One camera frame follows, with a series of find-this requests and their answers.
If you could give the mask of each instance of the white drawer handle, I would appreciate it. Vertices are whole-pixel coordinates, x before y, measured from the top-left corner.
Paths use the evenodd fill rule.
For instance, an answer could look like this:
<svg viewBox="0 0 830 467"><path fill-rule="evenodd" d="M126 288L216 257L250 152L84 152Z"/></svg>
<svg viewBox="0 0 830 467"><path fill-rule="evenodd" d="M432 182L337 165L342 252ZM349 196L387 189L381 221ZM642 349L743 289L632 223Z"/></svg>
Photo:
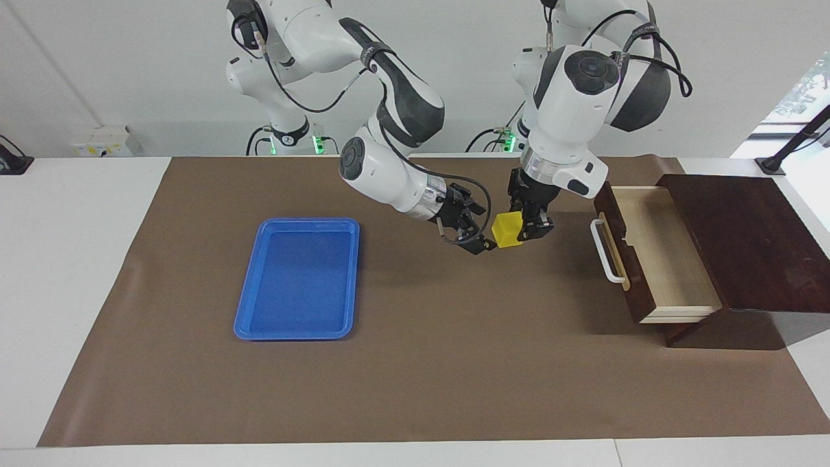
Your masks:
<svg viewBox="0 0 830 467"><path fill-rule="evenodd" d="M605 248L603 248L603 241L599 237L599 227L605 224L605 221L602 219L595 219L591 223L591 235L593 236L593 242L597 245L597 253L599 254L599 261L603 264L603 269L605 270L605 277L608 278L609 281L612 283L625 283L626 278L621 278L617 275L614 275L614 272L611 270L611 262L608 261L608 255L605 254Z"/></svg>

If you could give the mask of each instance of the brown mat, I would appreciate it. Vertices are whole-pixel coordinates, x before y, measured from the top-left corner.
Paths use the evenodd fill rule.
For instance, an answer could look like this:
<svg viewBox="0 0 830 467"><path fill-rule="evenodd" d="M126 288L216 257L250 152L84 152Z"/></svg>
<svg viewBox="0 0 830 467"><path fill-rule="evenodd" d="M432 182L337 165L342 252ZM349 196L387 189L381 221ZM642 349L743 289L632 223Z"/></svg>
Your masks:
<svg viewBox="0 0 830 467"><path fill-rule="evenodd" d="M425 160L507 206L514 160ZM611 160L614 184L678 165ZM786 351L668 349L603 276L591 204L473 257L354 192L335 159L176 159L40 446L800 435L830 422ZM250 343L232 324L256 228L363 227L354 330Z"/></svg>

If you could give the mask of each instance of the power outlet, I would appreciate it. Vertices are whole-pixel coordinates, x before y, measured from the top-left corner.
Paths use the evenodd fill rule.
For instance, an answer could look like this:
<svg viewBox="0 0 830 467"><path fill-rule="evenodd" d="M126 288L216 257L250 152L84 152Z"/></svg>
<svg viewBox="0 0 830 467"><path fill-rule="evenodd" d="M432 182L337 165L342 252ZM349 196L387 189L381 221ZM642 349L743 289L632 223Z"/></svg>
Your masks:
<svg viewBox="0 0 830 467"><path fill-rule="evenodd" d="M141 144L125 126L104 126L78 135L70 142L78 157L135 157Z"/></svg>

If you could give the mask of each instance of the black stand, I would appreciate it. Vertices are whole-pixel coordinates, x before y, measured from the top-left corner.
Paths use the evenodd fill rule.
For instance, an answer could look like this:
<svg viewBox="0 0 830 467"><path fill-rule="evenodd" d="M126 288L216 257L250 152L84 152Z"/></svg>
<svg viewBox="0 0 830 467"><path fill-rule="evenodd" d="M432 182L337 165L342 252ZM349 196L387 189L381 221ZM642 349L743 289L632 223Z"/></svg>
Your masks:
<svg viewBox="0 0 830 467"><path fill-rule="evenodd" d="M0 175L23 175L29 169L34 157L17 157L0 145Z"/></svg>
<svg viewBox="0 0 830 467"><path fill-rule="evenodd" d="M781 170L781 164L784 162L784 159L787 159L787 156L791 155L804 141L808 140L827 120L830 120L830 106L824 107L824 110L818 112L816 118L810 123L807 123L776 155L768 158L758 158L755 160L755 163L767 175L786 175Z"/></svg>

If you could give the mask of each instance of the table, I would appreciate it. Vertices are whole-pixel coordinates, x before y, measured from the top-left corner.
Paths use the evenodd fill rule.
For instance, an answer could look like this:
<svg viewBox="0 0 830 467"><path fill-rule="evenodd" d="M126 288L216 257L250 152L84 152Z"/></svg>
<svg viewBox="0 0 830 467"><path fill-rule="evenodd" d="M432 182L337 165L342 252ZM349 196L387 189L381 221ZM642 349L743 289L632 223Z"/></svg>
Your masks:
<svg viewBox="0 0 830 467"><path fill-rule="evenodd" d="M132 465L823 465L830 435L708 440L564 440L364 445L143 446L32 450L120 270L169 159L38 160L0 179L0 464ZM760 176L751 160L684 160L688 173ZM786 179L776 179L824 251L830 232ZM830 333L790 348L824 410Z"/></svg>

